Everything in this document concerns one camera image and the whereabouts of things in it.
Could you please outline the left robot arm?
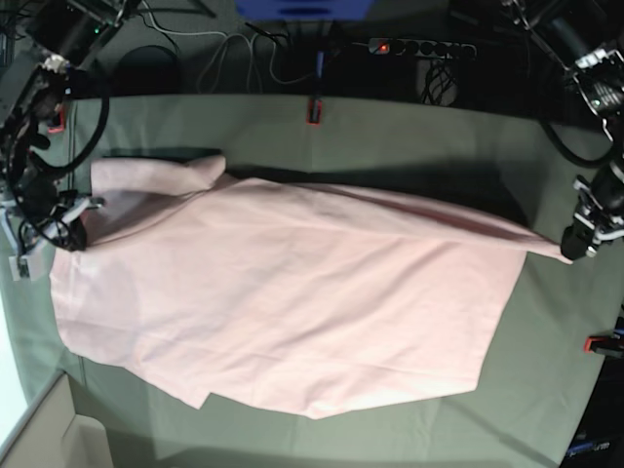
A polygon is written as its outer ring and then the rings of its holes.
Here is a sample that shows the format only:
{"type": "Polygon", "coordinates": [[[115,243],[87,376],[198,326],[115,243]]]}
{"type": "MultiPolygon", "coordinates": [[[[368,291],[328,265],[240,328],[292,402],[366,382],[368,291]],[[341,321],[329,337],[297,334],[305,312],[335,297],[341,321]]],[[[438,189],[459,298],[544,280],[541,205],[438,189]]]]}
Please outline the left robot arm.
{"type": "Polygon", "coordinates": [[[546,137],[573,165],[596,172],[579,175],[573,188],[577,203],[561,240],[570,261],[593,257],[599,248],[623,237],[623,54],[608,30],[608,14],[599,1],[503,1],[510,20],[573,84],[610,141],[593,160],[569,149],[552,125],[541,121],[546,137]]]}

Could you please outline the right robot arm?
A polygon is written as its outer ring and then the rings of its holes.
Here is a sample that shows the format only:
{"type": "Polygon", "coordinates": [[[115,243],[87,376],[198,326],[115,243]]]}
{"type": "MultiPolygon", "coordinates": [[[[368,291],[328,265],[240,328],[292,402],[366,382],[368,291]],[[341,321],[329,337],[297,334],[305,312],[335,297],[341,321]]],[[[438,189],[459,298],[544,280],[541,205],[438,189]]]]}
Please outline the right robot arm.
{"type": "Polygon", "coordinates": [[[29,49],[1,77],[1,226],[18,260],[47,244],[82,251],[83,212],[103,202],[59,183],[72,175],[101,139],[110,92],[101,72],[92,79],[100,99],[96,127],[84,148],[63,166],[39,156],[50,146],[40,126],[59,117],[71,79],[93,65],[98,52],[137,7],[135,1],[46,1],[26,27],[29,49]]]}

